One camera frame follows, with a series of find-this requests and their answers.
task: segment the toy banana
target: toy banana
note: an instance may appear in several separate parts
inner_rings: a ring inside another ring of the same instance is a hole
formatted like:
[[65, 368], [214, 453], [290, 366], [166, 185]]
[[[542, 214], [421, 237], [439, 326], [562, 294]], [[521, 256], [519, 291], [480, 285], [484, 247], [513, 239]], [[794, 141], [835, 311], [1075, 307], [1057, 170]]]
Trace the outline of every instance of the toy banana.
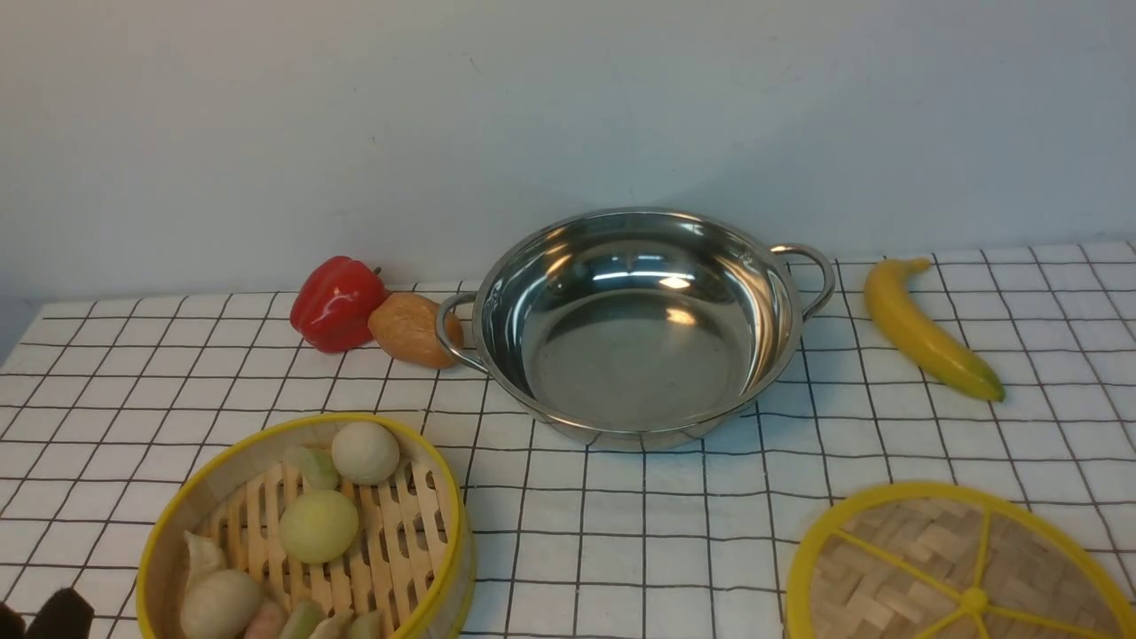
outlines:
[[895, 348], [938, 381], [977, 399], [1002, 401], [1005, 389], [994, 370], [924, 315], [908, 294], [908, 277], [928, 268], [925, 258], [874, 266], [863, 285], [868, 314]]

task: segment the stainless steel pot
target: stainless steel pot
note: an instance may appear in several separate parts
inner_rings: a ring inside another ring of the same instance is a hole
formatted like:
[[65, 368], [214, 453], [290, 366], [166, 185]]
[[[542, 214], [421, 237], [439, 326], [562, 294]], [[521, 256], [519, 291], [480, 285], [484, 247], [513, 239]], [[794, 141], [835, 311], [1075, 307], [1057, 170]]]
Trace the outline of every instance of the stainless steel pot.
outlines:
[[[824, 273], [808, 306], [776, 257], [784, 254]], [[750, 404], [785, 368], [802, 322], [834, 285], [813, 248], [766, 248], [688, 213], [609, 209], [521, 240], [476, 293], [442, 304], [436, 333], [459, 362], [566, 435], [657, 450], [701, 438]], [[477, 357], [443, 329], [445, 314], [468, 302]]]

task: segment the grid tablecloth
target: grid tablecloth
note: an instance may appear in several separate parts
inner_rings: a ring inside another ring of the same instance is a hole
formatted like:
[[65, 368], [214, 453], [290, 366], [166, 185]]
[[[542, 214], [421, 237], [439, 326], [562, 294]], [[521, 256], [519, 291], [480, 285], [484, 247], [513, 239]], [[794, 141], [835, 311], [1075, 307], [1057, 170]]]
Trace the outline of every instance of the grid tablecloth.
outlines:
[[[587, 451], [465, 368], [307, 348], [286, 320], [294, 293], [48, 305], [0, 370], [0, 596], [32, 613], [74, 584], [92, 637], [136, 637], [142, 545], [194, 470], [285, 420], [374, 410], [421, 429], [463, 483], [479, 557], [463, 637], [775, 637], [809, 522], [907, 479], [1050, 518], [1133, 599], [1136, 251], [935, 257], [914, 294], [997, 370], [1005, 403], [928, 382], [867, 318], [871, 260], [842, 262], [841, 289], [754, 407], [648, 455]], [[815, 266], [792, 272], [818, 289]]]

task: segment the bamboo steamer basket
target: bamboo steamer basket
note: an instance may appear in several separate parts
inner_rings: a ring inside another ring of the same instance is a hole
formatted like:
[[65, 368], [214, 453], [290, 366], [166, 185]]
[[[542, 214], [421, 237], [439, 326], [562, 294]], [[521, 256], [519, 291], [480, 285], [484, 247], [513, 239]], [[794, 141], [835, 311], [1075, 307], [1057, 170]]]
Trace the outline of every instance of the bamboo steamer basket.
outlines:
[[812, 525], [786, 597], [792, 639], [1136, 638], [1108, 573], [1013, 504], [951, 484], [867, 489]]
[[[398, 440], [401, 459], [387, 483], [339, 490], [359, 506], [360, 534], [340, 558], [304, 565], [284, 555], [279, 515], [302, 493], [291, 445], [328, 448], [343, 425], [367, 421]], [[137, 617], [147, 639], [183, 639], [178, 611], [189, 553], [184, 531], [209, 537], [228, 566], [250, 573], [291, 611], [301, 598], [325, 614], [381, 611], [383, 639], [454, 638], [474, 591], [475, 554], [457, 482], [421, 435], [385, 417], [325, 414], [279, 424], [225, 450], [195, 473], [154, 524], [142, 554]]]

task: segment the red bell pepper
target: red bell pepper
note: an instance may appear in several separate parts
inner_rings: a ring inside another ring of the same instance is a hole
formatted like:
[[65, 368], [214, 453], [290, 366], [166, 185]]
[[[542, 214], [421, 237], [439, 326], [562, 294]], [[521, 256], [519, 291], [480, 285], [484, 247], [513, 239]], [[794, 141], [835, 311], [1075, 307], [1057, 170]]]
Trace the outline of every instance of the red bell pepper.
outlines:
[[341, 255], [308, 276], [289, 320], [317, 350], [343, 352], [371, 339], [367, 318], [389, 296], [377, 271]]

